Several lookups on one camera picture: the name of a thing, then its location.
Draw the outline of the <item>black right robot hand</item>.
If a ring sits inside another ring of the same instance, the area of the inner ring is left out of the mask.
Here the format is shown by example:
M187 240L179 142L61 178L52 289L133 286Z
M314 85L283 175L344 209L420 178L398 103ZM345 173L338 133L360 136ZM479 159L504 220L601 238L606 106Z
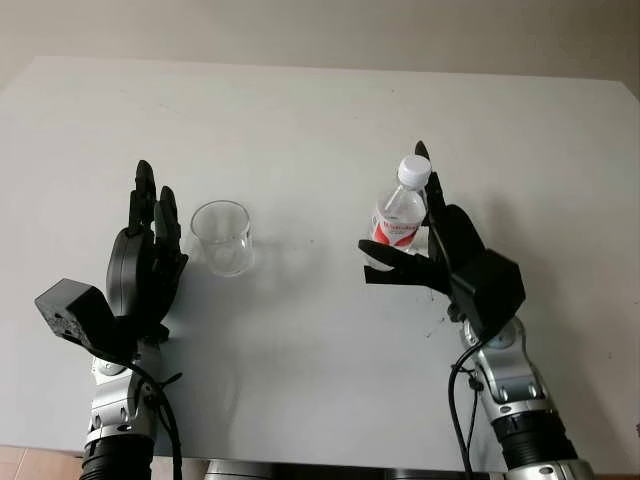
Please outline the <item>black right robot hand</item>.
M388 265L369 254L373 242L407 254L409 260ZM453 322L466 319L453 293L452 274L481 253L484 245L466 213L445 203L423 141L401 160L393 189L376 200L366 240L359 248L367 262L366 283L427 286L448 297Z

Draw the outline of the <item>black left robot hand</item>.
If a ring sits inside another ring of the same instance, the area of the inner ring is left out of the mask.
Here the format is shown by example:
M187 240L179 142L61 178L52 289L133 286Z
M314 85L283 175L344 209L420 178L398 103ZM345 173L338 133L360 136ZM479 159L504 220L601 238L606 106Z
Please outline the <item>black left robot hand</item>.
M136 339L168 340L162 321L188 261L180 239L174 192L168 186L157 192L151 165L139 161L128 225L116 236L106 276L109 305Z

